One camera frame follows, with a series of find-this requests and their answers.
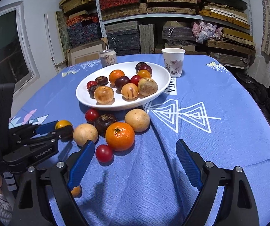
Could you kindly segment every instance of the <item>window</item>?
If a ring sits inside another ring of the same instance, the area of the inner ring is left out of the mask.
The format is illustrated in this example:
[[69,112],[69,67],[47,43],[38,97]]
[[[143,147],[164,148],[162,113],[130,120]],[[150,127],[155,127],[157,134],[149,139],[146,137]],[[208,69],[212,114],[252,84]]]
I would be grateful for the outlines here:
[[22,2],[0,9],[0,84],[14,82],[15,91],[34,77],[22,10]]

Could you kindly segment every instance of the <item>can lid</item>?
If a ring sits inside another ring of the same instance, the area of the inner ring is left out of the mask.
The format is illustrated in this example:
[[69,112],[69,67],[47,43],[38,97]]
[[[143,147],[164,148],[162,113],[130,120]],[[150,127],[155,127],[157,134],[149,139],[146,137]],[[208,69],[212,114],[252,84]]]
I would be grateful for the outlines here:
[[102,51],[101,53],[108,53],[108,52],[112,52],[112,51],[114,51],[114,49],[106,49],[106,50]]

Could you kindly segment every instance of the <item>cup rim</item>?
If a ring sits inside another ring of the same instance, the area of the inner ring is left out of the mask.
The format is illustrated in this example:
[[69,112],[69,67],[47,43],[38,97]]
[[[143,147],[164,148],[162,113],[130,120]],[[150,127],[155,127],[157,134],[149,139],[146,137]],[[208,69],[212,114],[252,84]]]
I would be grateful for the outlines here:
[[[176,49],[176,50],[180,50],[179,52],[167,52],[167,50],[170,50],[170,49]],[[165,52],[165,53],[185,53],[185,50],[182,49],[182,48],[177,48],[177,47],[167,47],[167,48],[163,48],[161,50],[161,52]]]

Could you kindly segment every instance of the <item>window frame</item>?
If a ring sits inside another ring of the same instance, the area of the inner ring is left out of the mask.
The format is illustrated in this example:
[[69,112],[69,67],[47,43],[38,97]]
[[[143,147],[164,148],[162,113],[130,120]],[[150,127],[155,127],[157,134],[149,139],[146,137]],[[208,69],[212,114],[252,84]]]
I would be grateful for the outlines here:
[[21,50],[22,50],[22,54],[23,54],[26,66],[29,70],[29,73],[15,84],[14,92],[16,92],[37,76],[36,74],[37,69],[35,67],[35,62],[34,62],[32,52],[30,50],[30,45],[27,39],[24,13],[23,13],[23,1],[11,3],[9,5],[1,7],[0,16],[6,13],[12,12],[12,11],[16,12],[16,25],[17,25],[19,43],[21,46]]

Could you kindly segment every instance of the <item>blue gripper pad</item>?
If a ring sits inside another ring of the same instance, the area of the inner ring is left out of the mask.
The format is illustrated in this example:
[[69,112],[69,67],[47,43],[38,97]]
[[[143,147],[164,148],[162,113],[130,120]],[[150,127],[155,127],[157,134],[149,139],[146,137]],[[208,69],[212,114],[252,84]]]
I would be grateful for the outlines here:
[[74,163],[69,172],[68,188],[73,190],[74,187],[80,185],[80,182],[94,156],[95,145],[92,141],[88,142],[87,146],[83,149],[81,155]]
[[201,171],[194,162],[188,147],[185,147],[180,140],[176,143],[176,154],[190,181],[190,184],[201,191],[203,187]]
[[43,125],[40,125],[36,128],[37,134],[43,135],[45,133],[49,133],[50,131],[55,129],[55,126],[58,121],[49,122]]

